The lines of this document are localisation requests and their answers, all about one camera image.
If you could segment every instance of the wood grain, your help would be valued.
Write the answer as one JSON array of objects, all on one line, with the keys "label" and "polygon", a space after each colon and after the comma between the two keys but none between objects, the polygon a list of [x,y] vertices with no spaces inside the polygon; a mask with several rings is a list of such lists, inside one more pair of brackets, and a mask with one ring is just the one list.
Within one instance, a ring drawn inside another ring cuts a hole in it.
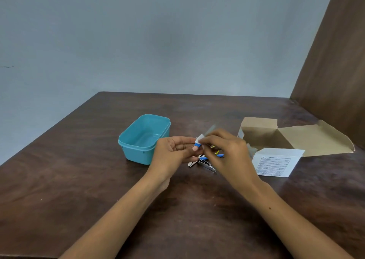
[{"label": "wood grain", "polygon": [[291,98],[365,149],[365,0],[331,0]]},{"label": "wood grain", "polygon": [[[284,98],[101,92],[0,167],[0,254],[59,257],[145,173],[119,134],[142,114],[171,119],[170,135],[212,123],[236,134],[245,116],[279,127],[317,118]],[[355,258],[365,258],[365,151],[302,158],[289,178],[262,177]],[[118,258],[291,258],[220,174],[182,165]]]}]

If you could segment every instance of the light blue wall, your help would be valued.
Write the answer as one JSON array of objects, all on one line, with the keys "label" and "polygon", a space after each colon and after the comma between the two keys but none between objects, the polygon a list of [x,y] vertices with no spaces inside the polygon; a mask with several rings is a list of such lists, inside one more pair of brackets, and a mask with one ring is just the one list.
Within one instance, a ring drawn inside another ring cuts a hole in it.
[{"label": "light blue wall", "polygon": [[0,0],[0,164],[98,91],[289,97],[328,2]]}]

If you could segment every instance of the teal plastic container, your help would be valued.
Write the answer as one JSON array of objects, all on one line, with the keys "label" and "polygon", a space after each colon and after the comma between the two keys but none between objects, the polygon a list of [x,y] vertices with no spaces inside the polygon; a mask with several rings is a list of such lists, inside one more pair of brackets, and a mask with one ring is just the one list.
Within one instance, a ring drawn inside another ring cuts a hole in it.
[{"label": "teal plastic container", "polygon": [[142,115],[119,136],[118,144],[128,160],[149,165],[159,138],[168,137],[171,121],[157,115]]}]

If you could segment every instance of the open cardboard box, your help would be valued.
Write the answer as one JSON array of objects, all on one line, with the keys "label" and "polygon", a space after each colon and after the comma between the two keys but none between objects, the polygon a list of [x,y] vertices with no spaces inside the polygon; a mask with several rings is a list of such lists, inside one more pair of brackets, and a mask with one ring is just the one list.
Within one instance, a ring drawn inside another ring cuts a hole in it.
[{"label": "open cardboard box", "polygon": [[349,137],[323,120],[318,124],[277,128],[277,119],[245,117],[238,137],[258,149],[252,163],[258,175],[289,177],[304,156],[354,152]]}]

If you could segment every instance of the wooden table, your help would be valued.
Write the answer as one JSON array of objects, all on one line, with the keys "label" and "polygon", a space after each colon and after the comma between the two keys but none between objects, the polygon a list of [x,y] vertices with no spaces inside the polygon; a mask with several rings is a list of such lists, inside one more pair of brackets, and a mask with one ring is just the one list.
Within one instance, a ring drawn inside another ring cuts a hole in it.
[{"label": "wooden table", "polygon": [[[142,114],[166,116],[170,135],[193,137],[213,123],[236,134],[245,116],[279,127],[317,121],[285,98],[100,92],[0,167],[0,254],[58,257],[126,193],[147,167],[127,161],[117,138]],[[365,151],[302,158],[289,178],[262,179],[365,258]],[[220,174],[182,165],[118,257],[291,256]]]}]

